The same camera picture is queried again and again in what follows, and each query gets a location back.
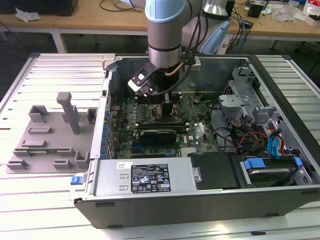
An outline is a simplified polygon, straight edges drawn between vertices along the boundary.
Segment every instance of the warning label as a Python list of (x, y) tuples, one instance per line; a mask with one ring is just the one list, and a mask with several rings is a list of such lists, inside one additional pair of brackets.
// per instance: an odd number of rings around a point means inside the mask
[(134, 194), (171, 192), (168, 164), (132, 165), (131, 177)]

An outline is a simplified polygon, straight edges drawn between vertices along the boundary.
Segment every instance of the robotic arm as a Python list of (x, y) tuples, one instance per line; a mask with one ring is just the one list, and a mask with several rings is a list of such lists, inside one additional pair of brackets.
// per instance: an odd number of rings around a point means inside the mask
[[(148, 54), (146, 63), (128, 82), (140, 95), (159, 96), (180, 84), (180, 69), (193, 50), (215, 53), (223, 41), (229, 22), (228, 0), (121, 0), (145, 8)], [(182, 46), (188, 47), (185, 54)], [(151, 83), (158, 87), (155, 93)]]

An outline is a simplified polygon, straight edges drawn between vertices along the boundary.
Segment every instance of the table leg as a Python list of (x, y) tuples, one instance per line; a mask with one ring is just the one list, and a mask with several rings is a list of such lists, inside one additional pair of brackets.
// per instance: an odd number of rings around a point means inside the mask
[(278, 40), (273, 40), (269, 46), (269, 49), (274, 50), (277, 43), (278, 43)]
[(5, 43), (6, 41), (8, 41), (5, 33), (3, 31), (0, 31), (0, 43)]
[(229, 42), (230, 40), (232, 39), (233, 35), (232, 34), (227, 34), (225, 35), (220, 47), (218, 48), (218, 50), (216, 51), (216, 54), (219, 54), (219, 55), (225, 55), (226, 54), (226, 51), (227, 51), (227, 48), (228, 48), (228, 45), (229, 45)]
[(65, 40), (64, 40), (64, 36), (62, 35), (62, 33), (60, 32), (52, 32), (52, 37), (56, 46), (56, 49), (58, 51), (59, 54), (66, 54), (68, 53), (66, 44), (65, 44)]

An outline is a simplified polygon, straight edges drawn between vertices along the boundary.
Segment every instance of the paper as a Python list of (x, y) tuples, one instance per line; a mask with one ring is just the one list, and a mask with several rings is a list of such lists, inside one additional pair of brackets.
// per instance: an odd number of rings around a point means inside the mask
[(18, 8), (15, 8), (15, 10), (16, 10), (15, 16), (26, 23), (29, 21), (35, 21), (35, 20), (41, 19), (41, 17), (39, 16), (39, 13), (37, 12), (24, 12), (19, 10)]
[(294, 17), (295, 19), (300, 19), (300, 20), (302, 20), (302, 21), (304, 21), (304, 20), (306, 19), (306, 15), (304, 15), (304, 12), (301, 11), (301, 10), (297, 11), (297, 12), (293, 15), (293, 17)]
[(282, 9), (284, 7), (284, 4), (276, 4), (276, 3), (272, 3), (270, 4), (271, 9)]

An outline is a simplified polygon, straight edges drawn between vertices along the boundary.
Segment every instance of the blue latch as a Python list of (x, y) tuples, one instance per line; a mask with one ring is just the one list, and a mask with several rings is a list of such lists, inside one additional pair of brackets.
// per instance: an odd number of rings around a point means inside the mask
[(300, 157), (296, 157), (294, 160), (295, 160), (295, 163), (298, 165), (298, 168), (302, 167), (302, 161)]
[(82, 176), (73, 176), (71, 178), (70, 184), (71, 185), (82, 185), (83, 184), (82, 179), (83, 179)]
[(248, 158), (243, 161), (245, 169), (264, 169), (266, 167), (265, 162), (262, 158)]

